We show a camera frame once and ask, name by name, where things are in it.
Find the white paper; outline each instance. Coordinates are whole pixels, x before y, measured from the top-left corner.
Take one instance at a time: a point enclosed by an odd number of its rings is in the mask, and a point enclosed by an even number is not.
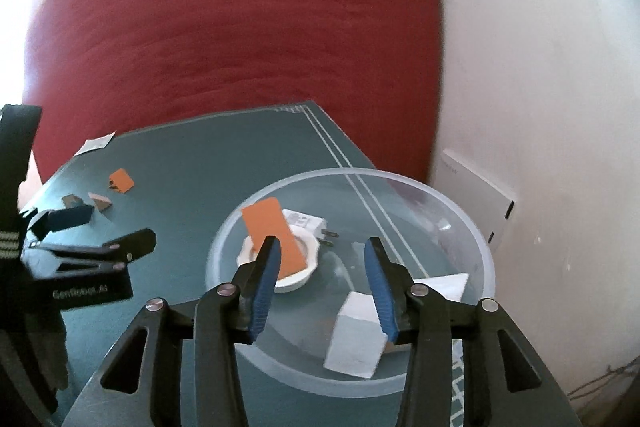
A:
[[[80,154],[84,154],[89,151],[95,151],[96,149],[104,149],[107,147],[107,144],[111,141],[111,138],[115,136],[115,132],[108,134],[107,136],[102,136],[101,138],[95,138],[93,140],[87,140],[84,142],[84,145],[80,148],[80,150],[74,154],[74,156],[78,156]]]

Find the white panel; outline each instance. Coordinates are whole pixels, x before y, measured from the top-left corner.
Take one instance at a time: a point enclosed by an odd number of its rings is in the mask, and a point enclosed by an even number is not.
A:
[[[432,186],[442,192],[473,219],[492,251],[500,243],[508,218],[513,215],[514,199],[498,188],[451,150],[440,154]]]

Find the white plate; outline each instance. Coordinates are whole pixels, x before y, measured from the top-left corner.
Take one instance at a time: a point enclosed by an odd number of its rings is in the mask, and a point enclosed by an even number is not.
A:
[[[276,293],[286,293],[297,290],[309,280],[311,274],[318,267],[318,248],[320,247],[320,244],[316,237],[307,229],[303,229],[302,227],[289,225],[289,228],[298,242],[300,251],[306,258],[306,268],[277,281],[275,289]],[[240,250],[236,260],[238,266],[254,261],[256,255],[257,253],[254,251],[254,242],[251,240],[251,236],[248,235],[242,242],[242,250]]]

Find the red fabric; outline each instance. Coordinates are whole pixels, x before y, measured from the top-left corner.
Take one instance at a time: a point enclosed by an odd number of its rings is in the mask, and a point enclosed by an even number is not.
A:
[[[428,171],[438,0],[43,0],[25,59],[44,179],[87,138],[309,99],[376,167]]]

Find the small card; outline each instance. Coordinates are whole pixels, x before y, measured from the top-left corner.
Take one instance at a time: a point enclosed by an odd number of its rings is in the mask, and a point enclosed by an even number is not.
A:
[[[127,192],[133,185],[135,185],[135,183],[125,169],[118,169],[109,176],[109,188],[120,194]]]
[[[111,138],[115,136],[115,132],[108,134],[107,136],[102,136],[101,138],[95,138],[93,140],[86,140],[84,145],[78,150],[74,156],[78,156],[84,154],[89,151],[95,151],[96,149],[104,149],[107,147],[107,144],[111,141]]]

